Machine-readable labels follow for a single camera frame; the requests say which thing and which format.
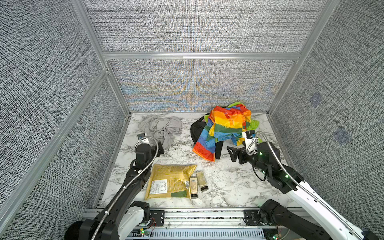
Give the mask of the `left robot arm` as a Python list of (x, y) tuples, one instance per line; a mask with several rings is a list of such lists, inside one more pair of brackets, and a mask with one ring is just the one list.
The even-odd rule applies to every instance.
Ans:
[(122, 186), (96, 217), (82, 222), (76, 240), (124, 240), (137, 225), (150, 220), (150, 205), (134, 198), (149, 180), (153, 162), (164, 149), (160, 142), (155, 141), (151, 146), (144, 142), (146, 139), (155, 141), (152, 137), (143, 137), (136, 143), (136, 158)]

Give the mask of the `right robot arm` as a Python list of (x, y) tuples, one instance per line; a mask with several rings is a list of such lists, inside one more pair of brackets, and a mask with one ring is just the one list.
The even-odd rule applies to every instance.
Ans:
[(271, 143), (259, 143), (255, 151), (227, 148), (231, 160), (249, 163), (261, 171), (274, 188), (298, 203), (316, 222), (297, 216), (274, 200), (259, 210), (258, 223), (280, 225), (306, 240), (376, 240), (378, 236), (349, 222), (327, 204), (293, 168), (281, 163), (280, 151)]

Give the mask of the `grey cloth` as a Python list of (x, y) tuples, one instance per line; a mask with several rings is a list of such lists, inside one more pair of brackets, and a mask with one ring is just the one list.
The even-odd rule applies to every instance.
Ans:
[(164, 150), (168, 149), (177, 136), (182, 134), (182, 121), (174, 116), (159, 117), (149, 115), (139, 123), (139, 129), (147, 136), (160, 142)]

